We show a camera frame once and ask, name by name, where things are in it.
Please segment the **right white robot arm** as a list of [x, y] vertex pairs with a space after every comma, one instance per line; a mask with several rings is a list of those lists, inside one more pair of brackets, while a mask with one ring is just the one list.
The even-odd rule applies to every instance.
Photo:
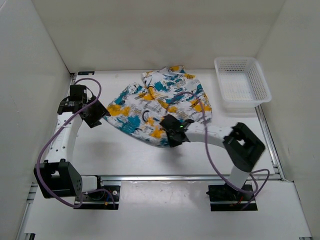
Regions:
[[[171, 148], [188, 143], [204, 143], [207, 158], [218, 176], [225, 182], [224, 193], [230, 200], [242, 193], [256, 195], [260, 192], [253, 168], [264, 153], [264, 143], [243, 122], [232, 127], [221, 127], [187, 119], [180, 122], [173, 115], [166, 115], [160, 122]], [[233, 163], [229, 178], [221, 174], [214, 164], [209, 145], [225, 149]]]

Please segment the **patterned white shorts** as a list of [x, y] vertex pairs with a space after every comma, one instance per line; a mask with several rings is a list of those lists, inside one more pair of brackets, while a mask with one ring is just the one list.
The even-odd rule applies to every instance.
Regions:
[[160, 126], [170, 114], [184, 122], [209, 122], [212, 107], [199, 79], [183, 66], [165, 67], [142, 73], [140, 83], [129, 84], [108, 106], [110, 125], [154, 147], [169, 146]]

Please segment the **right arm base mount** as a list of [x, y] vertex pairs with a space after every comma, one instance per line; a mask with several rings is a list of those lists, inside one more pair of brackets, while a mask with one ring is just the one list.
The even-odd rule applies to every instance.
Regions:
[[257, 211], [257, 203], [251, 200], [252, 193], [239, 192], [227, 184], [209, 185], [206, 194], [209, 196], [211, 212]]

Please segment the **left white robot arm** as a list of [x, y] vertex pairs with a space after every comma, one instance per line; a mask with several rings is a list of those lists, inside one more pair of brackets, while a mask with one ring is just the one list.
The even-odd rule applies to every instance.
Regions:
[[96, 96], [88, 97], [88, 91], [85, 85], [70, 86], [69, 96], [58, 106], [56, 137], [45, 148], [48, 153], [44, 161], [34, 167], [34, 175], [46, 199], [53, 194], [64, 198], [87, 193], [93, 200], [100, 200], [105, 194], [98, 176], [82, 176], [72, 165], [76, 138], [82, 123], [95, 128], [102, 124], [100, 120], [104, 116], [109, 115]]

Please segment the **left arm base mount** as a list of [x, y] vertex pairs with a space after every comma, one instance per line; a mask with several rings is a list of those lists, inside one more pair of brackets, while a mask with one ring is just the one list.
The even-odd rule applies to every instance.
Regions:
[[110, 192], [113, 198], [105, 191], [84, 194], [82, 205], [78, 210], [118, 210], [120, 205], [121, 182], [103, 181], [100, 188]]

